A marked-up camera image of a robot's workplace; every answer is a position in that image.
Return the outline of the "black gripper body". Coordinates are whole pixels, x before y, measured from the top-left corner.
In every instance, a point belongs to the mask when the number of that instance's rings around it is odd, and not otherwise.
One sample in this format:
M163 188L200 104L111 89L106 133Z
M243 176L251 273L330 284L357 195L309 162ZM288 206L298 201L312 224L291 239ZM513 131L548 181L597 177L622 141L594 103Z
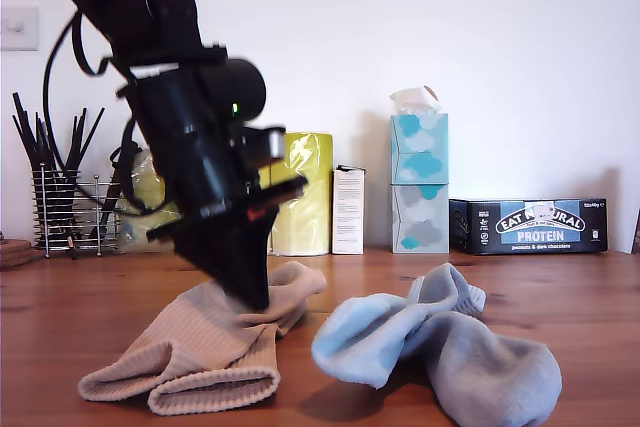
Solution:
M149 230L150 241L174 244L174 234L205 221L240 223L248 210L279 206L301 196L308 184L296 174L266 187L259 170L284 157L281 126L256 129L161 117L146 122L146 140L165 193L180 217Z

